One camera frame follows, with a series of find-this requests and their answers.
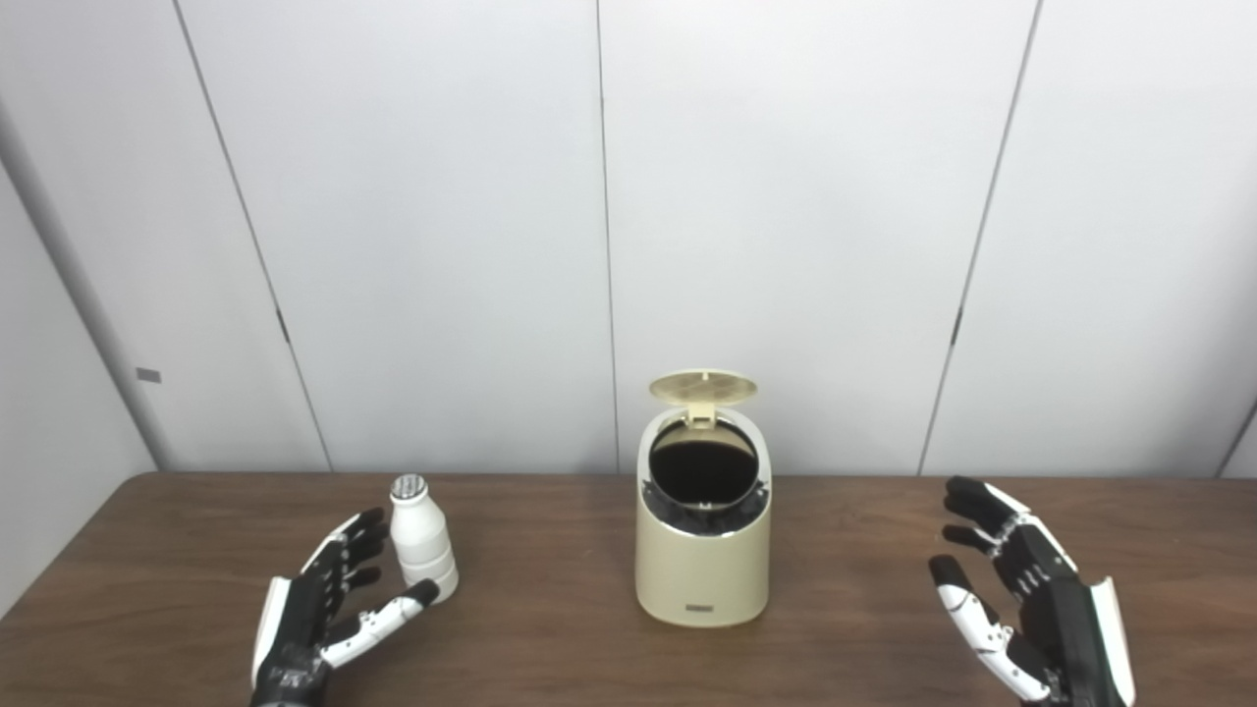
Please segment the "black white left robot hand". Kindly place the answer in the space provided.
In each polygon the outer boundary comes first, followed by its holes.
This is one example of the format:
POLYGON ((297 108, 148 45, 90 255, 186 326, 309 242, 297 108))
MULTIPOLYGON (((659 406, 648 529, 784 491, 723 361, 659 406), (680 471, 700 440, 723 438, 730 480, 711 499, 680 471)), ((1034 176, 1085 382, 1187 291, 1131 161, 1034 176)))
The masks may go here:
POLYGON ((323 706, 337 668, 440 598, 437 582, 422 580, 380 608, 338 616, 352 591, 380 580, 368 561, 387 537, 383 509, 365 509, 327 533, 295 577, 272 577, 251 658, 251 706, 323 706))

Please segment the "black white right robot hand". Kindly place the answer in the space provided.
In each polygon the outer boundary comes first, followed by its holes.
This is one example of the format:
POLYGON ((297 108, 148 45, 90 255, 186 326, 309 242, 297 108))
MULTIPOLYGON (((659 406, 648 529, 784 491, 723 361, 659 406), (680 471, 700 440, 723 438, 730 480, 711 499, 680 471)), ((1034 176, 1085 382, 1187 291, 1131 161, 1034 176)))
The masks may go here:
POLYGON ((970 585, 955 556, 929 560, 938 596, 980 663, 1022 706, 1133 706, 1136 686, 1112 577, 1085 582, 1032 509, 970 477, 947 481, 944 506, 965 526, 944 540, 975 548, 1018 605, 1018 626, 970 585))

